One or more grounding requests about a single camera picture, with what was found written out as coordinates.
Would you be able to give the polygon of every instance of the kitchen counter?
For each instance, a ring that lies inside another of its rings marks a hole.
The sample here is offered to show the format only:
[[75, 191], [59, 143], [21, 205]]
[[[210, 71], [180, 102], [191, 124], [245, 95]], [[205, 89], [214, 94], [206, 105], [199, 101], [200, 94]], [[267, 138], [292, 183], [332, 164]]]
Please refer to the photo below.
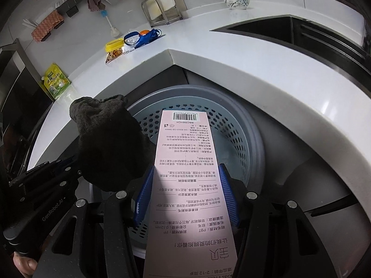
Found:
[[[307, 55], [257, 38], [210, 31], [262, 16], [256, 14], [258, 5], [251, 3], [247, 11], [221, 9], [161, 26], [162, 38], [108, 65], [104, 50], [98, 51], [69, 76], [72, 85], [51, 108], [29, 169], [58, 158], [78, 136], [69, 117], [74, 99], [126, 95], [175, 64], [231, 90], [294, 132], [337, 172], [371, 219], [370, 98]], [[317, 13], [280, 7], [265, 8], [264, 16], [285, 12], [319, 20]], [[335, 19], [332, 24], [338, 26]], [[348, 38], [354, 35], [354, 28], [340, 28]]]

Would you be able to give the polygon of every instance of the chopsticks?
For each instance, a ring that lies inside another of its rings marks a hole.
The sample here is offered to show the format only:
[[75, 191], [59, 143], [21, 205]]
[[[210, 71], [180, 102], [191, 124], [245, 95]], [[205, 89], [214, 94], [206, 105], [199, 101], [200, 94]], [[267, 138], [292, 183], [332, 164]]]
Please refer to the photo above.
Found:
[[38, 26], [37, 24], [35, 23], [32, 23], [31, 21], [27, 20], [27, 19], [24, 19], [23, 20], [23, 23], [22, 23], [23, 26], [26, 26], [28, 28], [31, 28], [31, 29], [36, 29], [36, 27]]

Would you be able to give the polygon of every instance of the barcode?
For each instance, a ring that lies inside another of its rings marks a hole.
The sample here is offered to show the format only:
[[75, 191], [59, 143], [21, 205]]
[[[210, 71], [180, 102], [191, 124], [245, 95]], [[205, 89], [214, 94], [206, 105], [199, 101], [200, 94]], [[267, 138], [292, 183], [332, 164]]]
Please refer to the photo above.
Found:
[[198, 121], [197, 113], [174, 112], [173, 120]]

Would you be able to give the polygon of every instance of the snack package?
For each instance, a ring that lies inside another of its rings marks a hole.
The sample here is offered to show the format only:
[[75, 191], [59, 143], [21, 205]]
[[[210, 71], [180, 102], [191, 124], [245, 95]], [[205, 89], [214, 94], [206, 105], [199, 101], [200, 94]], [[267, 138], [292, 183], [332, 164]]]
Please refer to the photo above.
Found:
[[106, 64], [112, 62], [114, 59], [118, 58], [123, 54], [122, 47], [124, 46], [124, 39], [118, 38], [106, 44]]
[[46, 70], [43, 80], [45, 87], [54, 99], [57, 99], [71, 84], [56, 64], [51, 64]]

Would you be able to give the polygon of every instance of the dish towel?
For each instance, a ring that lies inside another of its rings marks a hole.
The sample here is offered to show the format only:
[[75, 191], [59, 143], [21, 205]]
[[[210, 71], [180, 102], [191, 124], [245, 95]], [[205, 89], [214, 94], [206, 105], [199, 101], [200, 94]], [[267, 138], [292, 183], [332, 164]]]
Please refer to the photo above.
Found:
[[142, 134], [122, 95], [82, 97], [70, 106], [79, 131], [79, 162], [84, 178], [103, 191], [125, 190], [153, 164], [156, 145]]
[[86, 0], [88, 2], [88, 8], [90, 11], [105, 10], [106, 5], [102, 3], [102, 0]]
[[31, 35], [36, 42], [41, 42], [41, 40], [59, 23], [63, 22], [63, 17], [54, 10], [49, 14], [42, 22], [32, 31]]

